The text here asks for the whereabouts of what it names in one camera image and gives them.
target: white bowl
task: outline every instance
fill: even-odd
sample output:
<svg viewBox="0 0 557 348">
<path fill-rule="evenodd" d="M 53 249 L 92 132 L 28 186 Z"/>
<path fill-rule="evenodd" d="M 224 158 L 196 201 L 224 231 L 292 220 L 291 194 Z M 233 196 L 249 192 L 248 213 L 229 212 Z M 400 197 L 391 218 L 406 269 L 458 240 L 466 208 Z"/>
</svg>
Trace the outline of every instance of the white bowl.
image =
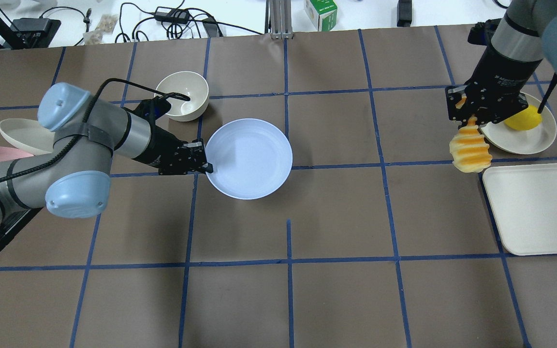
<svg viewBox="0 0 557 348">
<path fill-rule="evenodd" d="M 539 107 L 541 101 L 526 94 L 529 105 Z M 504 122 L 488 123 L 480 128 L 484 137 L 502 150 L 520 155 L 532 155 L 547 150 L 556 140 L 556 121 L 547 106 L 541 113 L 543 121 L 531 130 L 513 130 Z"/>
<path fill-rule="evenodd" d="M 55 133 L 33 119 L 4 119 L 0 122 L 0 133 L 12 146 L 30 154 L 44 155 L 53 152 Z"/>
<path fill-rule="evenodd" d="M 256 200 L 276 191 L 292 171 L 292 146 L 271 123 L 237 119 L 219 128 L 205 146 L 214 172 L 207 174 L 220 192 Z"/>
<path fill-rule="evenodd" d="M 180 101 L 179 99 L 169 98 L 171 109 L 166 113 L 170 118 L 180 121 L 193 121 L 197 119 L 210 102 L 210 87 L 203 76 L 192 71 L 179 71 L 165 77 L 156 87 L 164 93 L 177 92 L 187 95 L 190 101 Z"/>
</svg>

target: power adapter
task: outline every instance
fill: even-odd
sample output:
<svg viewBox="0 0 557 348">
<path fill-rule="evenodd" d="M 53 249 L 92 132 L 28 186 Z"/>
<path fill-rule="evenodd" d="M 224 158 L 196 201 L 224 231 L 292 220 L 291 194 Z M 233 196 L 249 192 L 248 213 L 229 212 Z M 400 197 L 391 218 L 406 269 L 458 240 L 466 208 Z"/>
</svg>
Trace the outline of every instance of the power adapter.
<svg viewBox="0 0 557 348">
<path fill-rule="evenodd" d="M 156 7 L 154 18 L 162 23 L 187 24 L 191 19 L 191 14 L 188 10 L 159 6 Z"/>
</svg>

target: black bracket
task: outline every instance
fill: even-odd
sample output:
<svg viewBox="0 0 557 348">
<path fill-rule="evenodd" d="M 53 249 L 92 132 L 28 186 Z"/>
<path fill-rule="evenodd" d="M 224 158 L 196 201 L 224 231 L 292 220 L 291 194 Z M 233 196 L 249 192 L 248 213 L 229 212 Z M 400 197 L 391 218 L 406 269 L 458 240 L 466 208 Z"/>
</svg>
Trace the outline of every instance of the black bracket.
<svg viewBox="0 0 557 348">
<path fill-rule="evenodd" d="M 484 125 L 489 122 L 500 123 L 528 108 L 524 93 L 516 96 L 494 94 L 487 88 L 481 88 L 478 82 L 464 86 L 448 86 L 444 92 L 448 119 L 459 121 L 460 128 L 467 125 L 472 115 L 476 115 L 477 125 Z"/>
</svg>

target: white tray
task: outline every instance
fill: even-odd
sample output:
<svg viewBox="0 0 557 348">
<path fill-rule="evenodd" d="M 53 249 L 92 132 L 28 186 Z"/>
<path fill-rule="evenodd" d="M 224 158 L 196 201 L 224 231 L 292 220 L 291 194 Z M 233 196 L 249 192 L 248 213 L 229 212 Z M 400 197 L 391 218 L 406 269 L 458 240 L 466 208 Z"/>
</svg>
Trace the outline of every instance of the white tray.
<svg viewBox="0 0 557 348">
<path fill-rule="evenodd" d="M 492 167 L 483 181 L 508 251 L 557 254 L 557 163 Z"/>
</svg>

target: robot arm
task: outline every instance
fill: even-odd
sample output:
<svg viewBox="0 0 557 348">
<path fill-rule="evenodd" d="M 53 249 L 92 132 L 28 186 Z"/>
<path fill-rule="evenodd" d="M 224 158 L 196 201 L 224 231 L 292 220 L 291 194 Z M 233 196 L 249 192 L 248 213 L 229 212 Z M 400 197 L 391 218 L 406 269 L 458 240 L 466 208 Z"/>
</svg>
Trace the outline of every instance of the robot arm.
<svg viewBox="0 0 557 348">
<path fill-rule="evenodd" d="M 521 88 L 547 58 L 557 72 L 557 0 L 513 0 L 496 22 L 488 21 L 478 44 L 486 49 L 472 77 L 462 86 L 446 88 L 449 119 L 466 125 L 471 115 L 478 124 L 499 123 L 528 107 Z"/>
<path fill-rule="evenodd" d="M 55 132 L 53 153 L 0 162 L 0 178 L 18 176 L 0 182 L 0 224 L 17 212 L 45 206 L 64 218 L 100 214 L 108 202 L 114 152 L 158 168 L 159 174 L 211 173 L 202 139 L 187 143 L 155 126 L 173 94 L 126 110 L 69 84 L 52 86 L 38 108 L 38 121 Z"/>
</svg>

